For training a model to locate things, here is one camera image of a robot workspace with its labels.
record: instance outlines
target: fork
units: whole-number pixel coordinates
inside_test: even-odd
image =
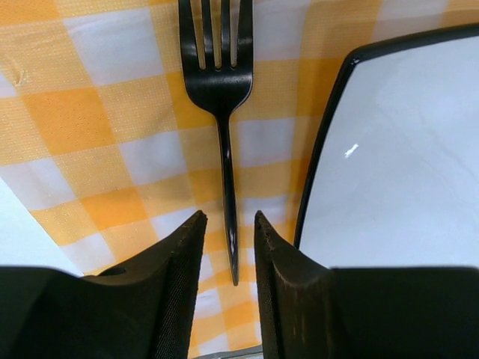
[[[233,284],[238,285],[238,225],[231,158],[230,116],[253,85],[253,0],[240,0],[237,61],[231,61],[230,0],[221,2],[221,65],[215,66],[210,0],[201,0],[205,67],[200,68],[190,0],[178,0],[180,51],[186,92],[196,106],[215,116],[222,159],[223,210]]]

